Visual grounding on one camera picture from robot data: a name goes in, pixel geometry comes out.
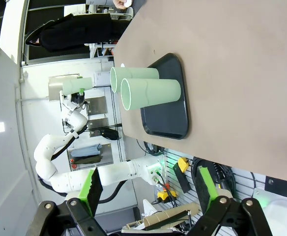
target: screw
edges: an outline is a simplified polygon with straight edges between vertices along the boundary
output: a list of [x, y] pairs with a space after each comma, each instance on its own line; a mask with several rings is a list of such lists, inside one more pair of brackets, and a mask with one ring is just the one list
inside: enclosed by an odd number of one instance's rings
[[248, 205], [248, 206], [250, 207], [250, 206], [253, 205], [253, 202], [252, 202], [251, 200], [248, 200], [248, 201], [246, 202], [246, 205]]
[[227, 203], [227, 200], [225, 198], [220, 199], [220, 203], [225, 204]]

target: brown table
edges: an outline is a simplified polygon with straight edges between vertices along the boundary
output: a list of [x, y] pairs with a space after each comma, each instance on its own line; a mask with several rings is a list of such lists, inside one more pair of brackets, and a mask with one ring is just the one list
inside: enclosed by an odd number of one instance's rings
[[207, 160], [287, 180], [287, 0], [148, 0], [115, 48], [115, 64], [183, 62], [190, 131], [145, 133], [140, 110], [124, 133]]

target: black coat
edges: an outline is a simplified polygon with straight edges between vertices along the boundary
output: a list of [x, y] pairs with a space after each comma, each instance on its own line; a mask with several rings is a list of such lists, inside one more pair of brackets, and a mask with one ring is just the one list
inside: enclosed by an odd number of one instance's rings
[[83, 47], [85, 43], [113, 40], [109, 14], [89, 14], [61, 18], [39, 34], [42, 47], [49, 52]]

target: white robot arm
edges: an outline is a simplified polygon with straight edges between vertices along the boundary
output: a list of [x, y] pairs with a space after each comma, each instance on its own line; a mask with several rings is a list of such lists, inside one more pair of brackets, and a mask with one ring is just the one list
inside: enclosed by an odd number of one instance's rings
[[[59, 173], [51, 159], [58, 148], [78, 137], [78, 133], [86, 126], [87, 119], [80, 113], [79, 105], [73, 105], [71, 102], [65, 105], [62, 94], [61, 102], [65, 107], [62, 118], [73, 128], [65, 136], [45, 135], [34, 151], [34, 159], [36, 172], [44, 181], [50, 182], [56, 192], [69, 193], [81, 190], [90, 169]], [[153, 185], [158, 177], [156, 171], [163, 173], [163, 167], [158, 157], [151, 156], [100, 166], [98, 171], [103, 186], [136, 177], [141, 177]]]

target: light green plastic cup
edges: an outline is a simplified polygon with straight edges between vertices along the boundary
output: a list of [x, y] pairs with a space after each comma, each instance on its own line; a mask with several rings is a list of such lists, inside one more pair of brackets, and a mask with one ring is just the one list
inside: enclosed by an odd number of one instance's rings
[[120, 90], [127, 111], [175, 102], [181, 97], [181, 86], [177, 80], [125, 78]]
[[158, 79], [159, 72], [155, 68], [111, 68], [111, 87], [113, 92], [120, 92], [120, 84], [124, 78]]

